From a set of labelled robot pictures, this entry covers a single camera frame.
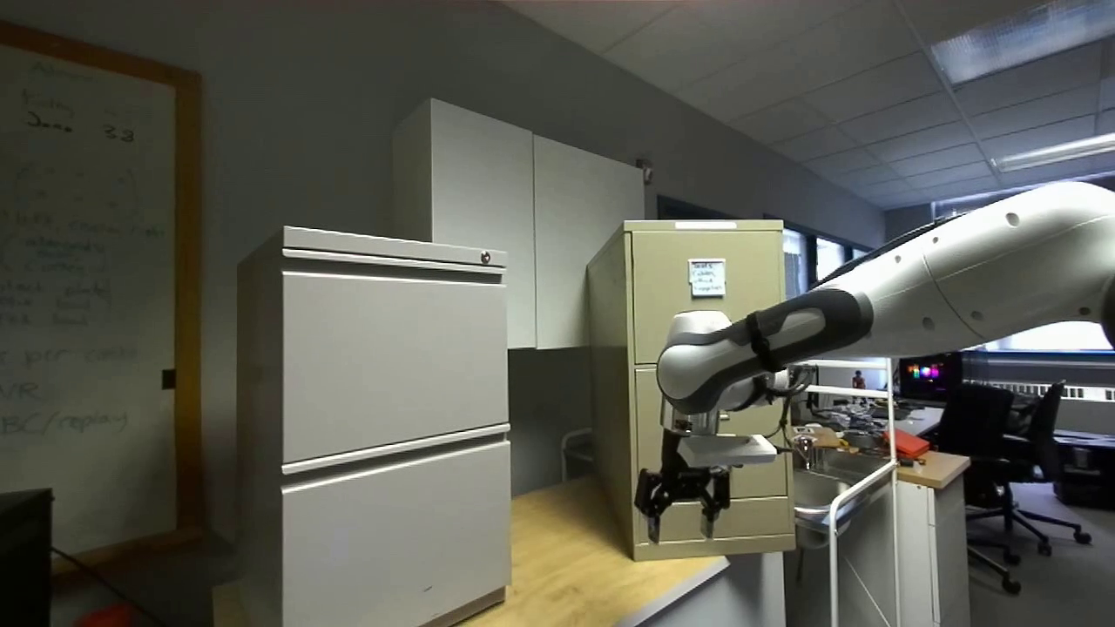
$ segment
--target ceiling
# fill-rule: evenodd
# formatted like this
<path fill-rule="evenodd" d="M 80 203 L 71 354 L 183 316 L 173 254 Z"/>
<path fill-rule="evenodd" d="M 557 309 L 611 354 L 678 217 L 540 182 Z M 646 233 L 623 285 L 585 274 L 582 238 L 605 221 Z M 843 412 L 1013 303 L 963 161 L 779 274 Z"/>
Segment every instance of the ceiling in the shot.
<path fill-rule="evenodd" d="M 1078 45 L 950 85 L 934 42 L 1038 0 L 505 0 L 877 209 L 1115 172 L 994 161 L 1115 134 L 1115 49 Z"/>

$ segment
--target ceiling light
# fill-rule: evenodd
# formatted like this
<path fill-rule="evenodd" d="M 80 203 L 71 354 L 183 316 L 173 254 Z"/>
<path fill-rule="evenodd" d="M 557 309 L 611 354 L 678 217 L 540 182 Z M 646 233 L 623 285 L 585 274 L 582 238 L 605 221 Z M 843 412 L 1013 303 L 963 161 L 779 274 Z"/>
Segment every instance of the ceiling light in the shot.
<path fill-rule="evenodd" d="M 1082 161 L 1082 158 L 1096 158 L 1096 154 L 1110 154 L 1110 151 L 1115 151 L 1115 134 L 1086 135 L 1078 142 L 1038 145 L 1038 151 L 1023 151 L 1023 154 L 1007 154 L 1007 158 L 994 158 L 990 165 L 995 172 L 1029 172 L 1029 166 L 1045 166 L 1045 165 L 1058 165 L 1058 161 Z"/>
<path fill-rule="evenodd" d="M 930 52 L 950 85 L 965 85 L 1108 35 L 1115 35 L 1110 0 L 1052 0 L 990 28 L 944 38 Z"/>

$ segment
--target tall white cabinet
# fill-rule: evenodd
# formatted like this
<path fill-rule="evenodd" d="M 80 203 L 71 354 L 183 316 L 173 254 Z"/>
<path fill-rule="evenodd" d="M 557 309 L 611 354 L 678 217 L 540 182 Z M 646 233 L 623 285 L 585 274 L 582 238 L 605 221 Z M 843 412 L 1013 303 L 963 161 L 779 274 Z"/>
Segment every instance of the tall white cabinet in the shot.
<path fill-rule="evenodd" d="M 503 251 L 286 228 L 242 262 L 250 625 L 452 625 L 509 582 Z"/>
<path fill-rule="evenodd" d="M 505 251 L 509 348 L 578 348 L 585 264 L 639 217 L 639 166 L 426 102 L 394 134 L 394 204 L 380 230 Z"/>

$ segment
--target floor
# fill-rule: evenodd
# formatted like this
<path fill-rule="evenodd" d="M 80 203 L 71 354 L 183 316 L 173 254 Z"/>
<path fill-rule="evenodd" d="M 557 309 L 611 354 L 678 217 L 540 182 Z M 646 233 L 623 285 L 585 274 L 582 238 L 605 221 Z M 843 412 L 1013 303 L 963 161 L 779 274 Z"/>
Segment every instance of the floor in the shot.
<path fill-rule="evenodd" d="M 1052 555 L 1038 555 L 1038 543 L 1020 528 L 1020 566 L 1013 567 L 1020 592 L 1007 595 L 994 572 L 971 567 L 971 627 L 1115 625 L 1115 511 L 1070 509 L 1045 485 L 1019 489 L 1019 500 L 1082 524 L 1092 543 L 1078 543 L 1070 528 L 1049 527 Z"/>

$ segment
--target cable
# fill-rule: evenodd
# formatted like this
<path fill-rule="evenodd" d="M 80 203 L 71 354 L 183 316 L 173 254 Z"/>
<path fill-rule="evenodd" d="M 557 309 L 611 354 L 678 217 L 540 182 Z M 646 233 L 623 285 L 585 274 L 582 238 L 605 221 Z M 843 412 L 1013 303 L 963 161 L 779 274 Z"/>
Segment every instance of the cable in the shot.
<path fill-rule="evenodd" d="M 78 561 L 73 555 L 48 546 L 52 555 L 59 555 L 66 566 L 73 566 L 80 575 L 94 577 L 99 586 L 103 586 L 111 595 L 120 595 L 123 602 L 129 602 L 141 618 L 145 618 L 158 627 L 167 627 L 160 618 L 153 618 L 143 602 L 135 602 L 129 592 L 123 592 L 120 586 L 111 586 L 100 572 L 94 572 L 91 566 Z"/>

